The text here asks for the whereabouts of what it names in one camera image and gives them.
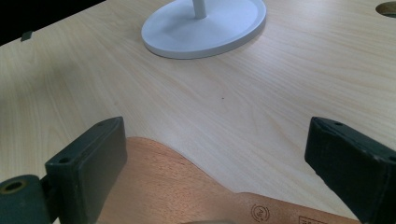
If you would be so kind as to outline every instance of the wooden object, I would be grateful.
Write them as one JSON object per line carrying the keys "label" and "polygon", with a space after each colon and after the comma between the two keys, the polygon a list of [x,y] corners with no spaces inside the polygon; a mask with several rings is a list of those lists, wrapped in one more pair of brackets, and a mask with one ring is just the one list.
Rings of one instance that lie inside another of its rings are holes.
{"label": "wooden object", "polygon": [[127,152],[127,164],[99,223],[359,223],[257,194],[233,193],[171,148],[149,139],[128,138]]}
{"label": "wooden object", "polygon": [[94,123],[161,142],[233,192],[354,215],[304,162],[312,117],[396,148],[395,19],[385,0],[265,0],[253,41],[200,60],[149,52],[171,0],[106,0],[0,47],[0,178],[44,163]]}

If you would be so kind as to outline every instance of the black clamp jaw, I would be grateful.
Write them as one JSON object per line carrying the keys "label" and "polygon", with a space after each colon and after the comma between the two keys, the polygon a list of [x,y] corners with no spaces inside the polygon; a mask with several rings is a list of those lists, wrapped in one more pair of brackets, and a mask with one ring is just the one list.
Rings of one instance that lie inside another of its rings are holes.
{"label": "black clamp jaw", "polygon": [[41,180],[0,184],[0,223],[95,223],[126,160],[123,119],[99,122],[47,161]]}
{"label": "black clamp jaw", "polygon": [[[43,179],[1,183],[0,223],[95,223],[126,162],[125,144],[122,118],[107,119],[47,161]],[[340,122],[312,118],[305,160],[361,223],[396,223],[395,151]]]}

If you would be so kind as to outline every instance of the metal hole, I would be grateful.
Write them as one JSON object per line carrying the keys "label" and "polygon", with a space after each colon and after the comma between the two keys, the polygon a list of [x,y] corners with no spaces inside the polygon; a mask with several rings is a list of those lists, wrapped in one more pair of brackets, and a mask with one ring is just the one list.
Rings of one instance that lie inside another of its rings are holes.
{"label": "metal hole", "polygon": [[396,2],[380,4],[375,8],[375,10],[383,16],[396,18]]}
{"label": "metal hole", "polygon": [[24,187],[26,187],[27,182],[23,179],[21,180],[16,180],[14,182],[8,183],[7,185],[3,186],[0,188],[0,193],[1,194],[12,194],[17,191],[20,191]]}

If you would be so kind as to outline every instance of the round stamp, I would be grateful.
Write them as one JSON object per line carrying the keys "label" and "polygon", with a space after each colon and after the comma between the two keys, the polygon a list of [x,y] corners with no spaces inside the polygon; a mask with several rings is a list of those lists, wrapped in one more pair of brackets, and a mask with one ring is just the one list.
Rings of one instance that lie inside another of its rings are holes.
{"label": "round stamp", "polygon": [[251,216],[257,222],[266,222],[270,218],[270,210],[265,206],[254,204],[251,208]]}

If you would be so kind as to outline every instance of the white round base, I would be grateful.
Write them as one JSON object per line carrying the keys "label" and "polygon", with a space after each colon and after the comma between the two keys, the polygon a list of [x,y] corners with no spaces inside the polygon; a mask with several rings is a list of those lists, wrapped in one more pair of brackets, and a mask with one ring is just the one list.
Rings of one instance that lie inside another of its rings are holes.
{"label": "white round base", "polygon": [[146,47],[174,59],[204,58],[236,49],[264,27],[262,0],[206,0],[207,17],[195,19],[192,0],[176,0],[152,14],[142,28]]}

